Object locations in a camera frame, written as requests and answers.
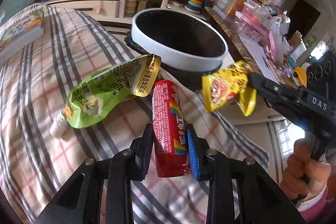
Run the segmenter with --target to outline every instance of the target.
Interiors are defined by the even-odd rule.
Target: human hand
[[[331,166],[324,162],[312,160],[310,154],[311,152],[304,143],[304,139],[295,142],[294,153],[287,160],[288,167],[283,171],[283,180],[280,183],[280,188],[289,199],[307,194],[303,201],[309,200],[322,192],[329,179]],[[304,173],[309,178],[314,179],[310,189],[303,180],[299,179]]]

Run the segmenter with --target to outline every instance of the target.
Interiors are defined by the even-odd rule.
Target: speaker
[[[307,88],[336,102],[336,56],[327,51],[307,69]]]

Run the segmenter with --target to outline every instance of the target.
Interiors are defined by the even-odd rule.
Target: drawer
[[[97,14],[97,9],[100,8],[100,0],[65,0],[55,3],[49,1],[47,4],[55,7],[77,9],[99,21],[110,21],[111,18],[118,17],[119,0],[102,0],[100,14]]]

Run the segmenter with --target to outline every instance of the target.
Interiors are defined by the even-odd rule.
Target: metal screw
[[[125,156],[129,156],[129,155],[132,154],[132,153],[133,153],[133,150],[130,149],[130,148],[127,148],[127,149],[125,149],[125,150],[123,151],[123,154],[124,154]]]
[[[255,164],[255,159],[248,157],[248,158],[246,158],[246,162],[247,162],[247,164],[252,165],[252,164]]]
[[[214,155],[217,154],[217,150],[210,148],[210,149],[207,150],[207,154],[210,155],[210,156],[214,156]]]
[[[95,159],[93,158],[88,158],[85,160],[86,165],[93,165],[93,163],[95,163]]]

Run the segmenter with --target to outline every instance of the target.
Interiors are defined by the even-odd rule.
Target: white round pot
[[[164,13],[166,12],[179,13],[179,14],[182,14],[183,16],[190,17],[190,18],[193,18],[193,20],[198,21],[196,22],[196,24],[199,24],[199,23],[204,24],[207,28],[209,28],[212,32],[214,32],[219,37],[218,39],[220,41],[219,43],[221,42],[223,43],[223,45],[220,45],[220,47],[223,48],[220,55],[215,56],[215,57],[204,57],[204,56],[192,55],[192,54],[185,53],[185,52],[173,49],[171,47],[165,46],[161,44],[160,42],[155,41],[154,39],[150,38],[142,30],[140,30],[140,27],[137,25],[137,20],[144,13],[150,13],[156,10],[157,11],[162,10],[164,11]],[[160,9],[160,8],[151,8],[151,9],[142,10],[141,12],[137,13],[133,17],[131,35],[132,35],[133,41],[139,44],[141,47],[143,47],[147,52],[161,56],[161,60],[163,63],[173,68],[177,68],[177,69],[184,70],[184,71],[193,71],[193,72],[212,71],[220,67],[224,57],[228,53],[226,41],[213,27],[211,27],[208,23],[204,22],[203,20],[200,20],[199,18],[195,16],[192,16],[187,13],[180,12],[180,11]]]

